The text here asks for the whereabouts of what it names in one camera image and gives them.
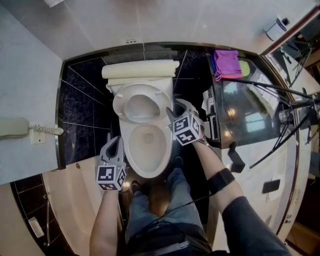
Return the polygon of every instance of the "strap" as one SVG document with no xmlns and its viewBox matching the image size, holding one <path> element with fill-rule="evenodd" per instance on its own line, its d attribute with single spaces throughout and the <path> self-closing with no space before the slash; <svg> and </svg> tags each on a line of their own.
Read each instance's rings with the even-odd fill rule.
<svg viewBox="0 0 320 256">
<path fill-rule="evenodd" d="M 221 191 L 224 187 L 228 186 L 231 182 L 235 180 L 235 177 L 229 171 L 228 168 L 224 168 L 217 172 L 210 179 L 207 180 L 209 189 L 212 195 Z"/>
</svg>

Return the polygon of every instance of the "black cable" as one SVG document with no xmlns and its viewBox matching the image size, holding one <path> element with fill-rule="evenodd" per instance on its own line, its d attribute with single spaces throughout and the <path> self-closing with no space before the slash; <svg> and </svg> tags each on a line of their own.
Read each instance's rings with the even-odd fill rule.
<svg viewBox="0 0 320 256">
<path fill-rule="evenodd" d="M 132 238 L 130 239 L 130 241 L 136 239 L 139 235 L 143 235 L 144 233 L 148 232 L 149 229 L 151 229 L 152 226 L 156 224 L 156 222 L 158 222 L 157 225 L 160 224 L 160 223 L 170 223 L 170 224 L 173 224 L 173 223 L 168 222 L 168 221 L 161 221 L 161 222 L 160 222 L 159 220 L 162 219 L 163 217 L 169 215 L 170 213 L 172 213 L 172 212 L 174 212 L 174 211 L 182 208 L 182 207 L 185 207 L 185 206 L 194 204 L 194 203 L 196 203 L 196 202 L 198 202 L 198 201 L 200 201 L 200 200 L 209 198 L 209 197 L 211 197 L 211 196 L 213 196 L 213 194 L 208 194 L 208 195 L 206 195 L 206 196 L 200 197 L 200 198 L 198 198 L 198 199 L 196 199 L 196 200 L 193 200 L 193 201 L 191 201 L 191 202 L 185 203 L 185 204 L 183 204 L 183 205 L 180 205 L 180 206 L 178 206 L 178 207 L 176 207 L 176 208 L 171 209 L 170 211 L 166 212 L 164 215 L 162 215 L 162 216 L 156 218 L 155 220 L 153 220 L 152 222 L 150 222 L 150 223 L 149 223 L 148 225 L 146 225 L 142 230 L 140 230 L 140 231 L 138 231 L 137 233 L 135 233 L 135 234 L 132 236 Z"/>
<path fill-rule="evenodd" d="M 303 119 L 298 123 L 298 125 L 285 137 L 281 142 L 278 143 L 276 148 L 273 148 L 269 153 L 267 153 L 264 157 L 262 157 L 260 160 L 256 161 L 254 164 L 252 164 L 249 169 L 252 169 L 256 165 L 260 164 L 263 160 L 265 160 L 268 156 L 272 155 L 277 149 L 279 149 L 284 143 L 286 143 L 287 140 L 290 139 L 290 137 L 296 133 L 297 130 L 304 124 L 304 122 L 309 118 L 311 114 L 311 110 L 303 117 Z"/>
</svg>

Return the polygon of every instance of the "tile grout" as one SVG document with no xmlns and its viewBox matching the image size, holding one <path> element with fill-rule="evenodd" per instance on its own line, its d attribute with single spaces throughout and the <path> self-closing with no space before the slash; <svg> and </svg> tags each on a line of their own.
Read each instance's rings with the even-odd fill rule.
<svg viewBox="0 0 320 256">
<path fill-rule="evenodd" d="M 95 103 L 93 103 L 93 127 L 95 127 Z M 94 144 L 94 155 L 97 155 L 96 151 L 96 135 L 95 135 L 95 128 L 93 128 L 93 144 Z"/>
<path fill-rule="evenodd" d="M 180 69 L 179 69 L 179 73 L 178 73 L 178 75 L 176 76 L 176 80 L 175 80 L 175 83 L 174 83 L 174 86 L 173 86 L 173 90 L 175 89 L 176 84 L 177 84 L 177 80 L 179 79 L 179 75 L 180 75 L 182 66 L 183 66 L 183 64 L 184 64 L 184 62 L 185 62 L 185 58 L 186 58 L 187 52 L 188 52 L 188 50 L 185 50 L 185 54 L 184 54 L 184 56 L 183 56 L 183 60 L 182 60 L 182 63 L 181 63 L 181 67 L 180 67 Z"/>
<path fill-rule="evenodd" d="M 64 124 L 75 125 L 75 126 L 85 126 L 85 127 L 90 127 L 90 128 L 111 130 L 110 128 L 95 127 L 95 126 L 90 126 L 90 125 L 85 125 L 85 124 L 79 124 L 79 123 L 73 123 L 73 122 L 65 122 L 65 121 L 62 121 L 62 122 L 63 122 Z"/>
<path fill-rule="evenodd" d="M 47 203 L 41 205 L 41 206 L 38 207 L 37 209 L 34 209 L 33 211 L 29 212 L 27 215 L 34 213 L 36 210 L 39 210 L 40 208 L 42 208 L 42 207 L 44 207 L 44 206 L 46 206 L 46 205 L 47 205 Z"/>
<path fill-rule="evenodd" d="M 102 93 L 99 89 L 97 89 L 97 87 L 93 86 L 93 84 L 91 84 L 89 81 L 87 81 L 82 75 L 80 75 L 79 73 L 77 73 L 73 68 L 71 68 L 70 66 L 68 66 L 68 69 L 71 69 L 74 73 L 76 73 L 79 77 L 81 77 L 83 80 L 85 80 L 89 85 L 91 85 L 93 88 L 95 88 L 98 92 L 100 92 L 102 95 L 106 96 L 104 93 Z"/>
<path fill-rule="evenodd" d="M 51 220 L 48 224 L 50 224 L 51 222 L 55 221 L 56 218 L 54 218 L 53 220 Z M 47 226 L 47 224 L 45 224 L 43 227 L 41 227 L 41 229 L 45 228 Z M 60 226 L 59 226 L 60 227 Z"/>
<path fill-rule="evenodd" d="M 104 64 L 108 65 L 104 59 L 104 57 L 101 57 L 101 59 L 103 60 Z"/>
<path fill-rule="evenodd" d="M 60 235 L 62 234 L 62 231 L 60 232 L 60 234 L 58 234 L 57 236 L 56 236 L 56 238 L 55 239 L 53 239 L 52 241 L 50 241 L 50 245 L 58 238 L 58 237 L 60 237 Z"/>
<path fill-rule="evenodd" d="M 32 187 L 32 188 L 28 188 L 28 189 L 26 189 L 26 190 L 24 190 L 24 191 L 20 191 L 20 192 L 18 192 L 18 194 L 23 193 L 23 192 L 26 192 L 26 191 L 28 191 L 28 190 L 32 190 L 32 189 L 34 189 L 34 188 L 36 188 L 36 187 L 39 187 L 39 186 L 41 186 L 41 185 L 43 185 L 43 184 L 36 185 L 36 186 L 34 186 L 34 187 Z"/>
<path fill-rule="evenodd" d="M 87 95 L 88 97 L 90 97 L 91 99 L 93 99 L 94 101 L 100 103 L 101 105 L 105 106 L 105 104 L 102 104 L 100 101 L 97 101 L 96 99 L 92 98 L 91 96 L 89 96 L 88 94 L 86 94 L 85 92 L 83 92 L 82 90 L 78 89 L 77 87 L 75 87 L 74 85 L 72 85 L 71 83 L 68 83 L 67 81 L 64 81 L 62 79 L 60 79 L 62 82 L 65 82 L 66 84 L 72 86 L 73 88 L 77 89 L 79 92 L 82 92 L 83 94 Z"/>
<path fill-rule="evenodd" d="M 18 194 L 18 190 L 17 190 L 17 186 L 16 186 L 16 183 L 15 183 L 15 182 L 14 182 L 14 187 L 15 187 L 16 194 L 17 194 L 17 196 L 18 196 L 18 198 L 19 198 L 19 202 L 20 202 L 21 208 L 22 208 L 22 210 L 23 210 L 23 213 L 24 213 L 24 215 L 25 215 L 25 218 L 27 218 L 27 214 L 26 214 L 26 211 L 25 211 L 24 207 L 22 206 L 22 203 L 21 203 L 21 200 L 20 200 L 20 196 L 19 196 L 19 194 Z"/>
</svg>

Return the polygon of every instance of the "blue jeans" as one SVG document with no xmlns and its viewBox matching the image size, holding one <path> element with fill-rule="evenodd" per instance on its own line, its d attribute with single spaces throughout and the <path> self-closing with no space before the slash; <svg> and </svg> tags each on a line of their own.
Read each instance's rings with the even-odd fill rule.
<svg viewBox="0 0 320 256">
<path fill-rule="evenodd" d="M 180 168 L 175 168 L 173 172 L 170 173 L 167 184 L 171 191 L 171 202 L 165 213 L 173 208 L 192 201 L 190 196 L 190 186 Z M 135 192 L 129 208 L 129 220 L 125 231 L 126 243 L 128 243 L 136 233 L 158 218 L 155 214 L 149 211 L 148 206 L 148 197 L 140 191 Z M 194 224 L 199 226 L 201 229 L 203 228 L 198 210 L 194 203 L 174 210 L 159 221 L 166 221 L 173 224 Z"/>
</svg>

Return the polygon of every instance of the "shoe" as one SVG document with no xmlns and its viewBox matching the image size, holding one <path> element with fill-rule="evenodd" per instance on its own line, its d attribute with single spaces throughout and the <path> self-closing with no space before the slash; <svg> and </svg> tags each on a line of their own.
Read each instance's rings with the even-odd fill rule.
<svg viewBox="0 0 320 256">
<path fill-rule="evenodd" d="M 174 170 L 175 168 L 180 168 L 182 170 L 183 167 L 184 167 L 184 160 L 182 159 L 181 156 L 176 156 L 172 162 L 172 170 Z"/>
<path fill-rule="evenodd" d="M 134 180 L 134 181 L 131 182 L 130 190 L 131 190 L 132 194 L 134 195 L 135 192 L 137 192 L 137 191 L 141 192 L 142 187 L 141 187 L 141 185 L 140 185 L 140 183 L 138 181 Z"/>
</svg>

